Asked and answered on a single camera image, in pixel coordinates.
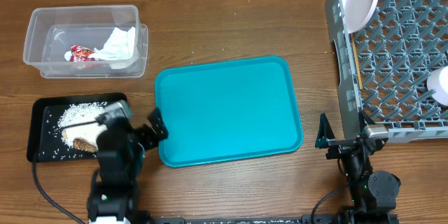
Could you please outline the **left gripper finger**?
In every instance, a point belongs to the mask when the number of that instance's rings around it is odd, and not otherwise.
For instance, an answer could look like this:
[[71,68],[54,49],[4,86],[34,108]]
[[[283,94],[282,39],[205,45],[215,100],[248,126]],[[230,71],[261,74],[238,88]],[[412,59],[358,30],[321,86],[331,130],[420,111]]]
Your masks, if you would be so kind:
[[147,119],[159,141],[164,140],[168,137],[169,133],[162,119],[162,112],[158,107],[155,107]]
[[65,130],[67,128],[71,128],[71,127],[79,127],[79,126],[84,126],[84,125],[89,125],[89,124],[98,124],[98,125],[102,125],[103,124],[103,120],[93,120],[93,121],[88,121],[88,122],[80,122],[80,123],[76,123],[76,124],[72,124],[72,125],[66,125],[63,126],[62,129]]

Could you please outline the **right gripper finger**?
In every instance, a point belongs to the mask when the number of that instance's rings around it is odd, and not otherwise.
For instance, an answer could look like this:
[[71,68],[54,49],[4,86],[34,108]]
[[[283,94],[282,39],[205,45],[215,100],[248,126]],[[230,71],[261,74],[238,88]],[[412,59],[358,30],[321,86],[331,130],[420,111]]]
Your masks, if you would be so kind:
[[359,125],[360,125],[360,135],[362,137],[366,137],[368,135],[368,133],[365,128],[369,125],[373,125],[375,122],[363,110],[358,112],[358,119],[359,119]]
[[317,141],[335,141],[335,135],[325,113],[320,115]]

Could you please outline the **white rice pile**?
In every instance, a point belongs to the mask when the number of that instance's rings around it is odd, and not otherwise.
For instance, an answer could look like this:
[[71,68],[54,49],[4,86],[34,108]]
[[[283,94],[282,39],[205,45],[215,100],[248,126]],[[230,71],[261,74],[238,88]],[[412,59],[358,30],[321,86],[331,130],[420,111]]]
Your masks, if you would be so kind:
[[97,137],[106,130],[104,125],[89,124],[67,129],[62,129],[62,127],[93,121],[97,116],[104,112],[106,106],[94,104],[78,104],[70,106],[57,123],[59,129],[62,131],[64,142],[70,147],[73,147],[74,139],[84,139],[97,147]]

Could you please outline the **brown food piece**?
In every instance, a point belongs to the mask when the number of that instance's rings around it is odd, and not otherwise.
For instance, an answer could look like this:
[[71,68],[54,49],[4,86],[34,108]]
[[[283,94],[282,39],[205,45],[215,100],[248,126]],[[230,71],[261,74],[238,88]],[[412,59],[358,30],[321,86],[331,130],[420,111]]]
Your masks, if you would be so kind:
[[85,151],[89,153],[96,153],[98,148],[84,139],[74,139],[73,147],[79,151]]

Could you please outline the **wooden chopstick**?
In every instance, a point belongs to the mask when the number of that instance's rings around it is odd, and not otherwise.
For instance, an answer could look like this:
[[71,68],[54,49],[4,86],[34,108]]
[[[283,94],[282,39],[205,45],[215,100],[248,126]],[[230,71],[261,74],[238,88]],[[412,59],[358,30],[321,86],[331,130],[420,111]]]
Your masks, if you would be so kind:
[[352,48],[353,48],[354,62],[355,62],[355,67],[356,67],[356,74],[357,74],[357,77],[358,77],[358,86],[359,86],[359,89],[362,90],[363,89],[363,82],[362,82],[362,76],[361,76],[361,69],[360,69],[360,65],[359,65],[359,61],[358,61],[356,42],[355,42],[355,39],[354,39],[354,34],[350,34],[350,35],[351,35],[351,44],[352,44]]

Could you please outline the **red snack wrapper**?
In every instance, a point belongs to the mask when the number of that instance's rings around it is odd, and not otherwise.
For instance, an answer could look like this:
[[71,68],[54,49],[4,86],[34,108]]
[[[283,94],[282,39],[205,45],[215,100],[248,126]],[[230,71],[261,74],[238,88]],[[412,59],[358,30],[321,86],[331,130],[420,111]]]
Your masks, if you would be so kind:
[[80,46],[80,45],[72,45],[70,51],[70,62],[89,62],[94,61],[95,59],[91,57],[94,53],[93,50]]

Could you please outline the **small white napkin piece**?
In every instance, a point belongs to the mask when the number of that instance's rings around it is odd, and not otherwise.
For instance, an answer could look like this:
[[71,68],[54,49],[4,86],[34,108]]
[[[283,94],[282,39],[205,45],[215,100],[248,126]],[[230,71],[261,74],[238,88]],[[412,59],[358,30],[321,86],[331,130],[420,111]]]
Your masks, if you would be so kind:
[[65,58],[66,61],[70,61],[71,60],[71,56],[72,56],[71,51],[67,51],[64,54],[64,58]]

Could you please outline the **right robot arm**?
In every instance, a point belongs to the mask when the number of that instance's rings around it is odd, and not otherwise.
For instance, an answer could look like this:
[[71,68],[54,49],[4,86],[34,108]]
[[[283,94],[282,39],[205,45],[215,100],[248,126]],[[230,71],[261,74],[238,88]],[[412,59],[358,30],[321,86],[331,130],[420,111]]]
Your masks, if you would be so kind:
[[[358,113],[360,134],[355,139],[338,141],[324,113],[320,115],[315,147],[326,149],[326,158],[336,160],[346,185],[328,193],[311,211],[311,223],[398,223],[390,211],[396,208],[400,179],[387,171],[374,171],[370,156],[385,147],[389,131],[375,123],[366,112]],[[316,215],[328,198],[349,190],[351,206],[342,207],[335,215]]]

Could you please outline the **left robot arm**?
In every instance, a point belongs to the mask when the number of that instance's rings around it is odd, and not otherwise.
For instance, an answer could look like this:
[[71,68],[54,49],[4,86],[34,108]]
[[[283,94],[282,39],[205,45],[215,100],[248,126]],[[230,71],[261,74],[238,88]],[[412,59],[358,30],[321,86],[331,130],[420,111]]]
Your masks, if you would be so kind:
[[97,137],[99,168],[94,172],[87,215],[90,223],[154,223],[147,211],[139,211],[139,175],[148,150],[158,147],[168,137],[159,108],[148,115],[148,125],[134,128],[129,122],[131,111],[120,100],[104,108],[94,120],[63,126],[97,124],[106,129]]

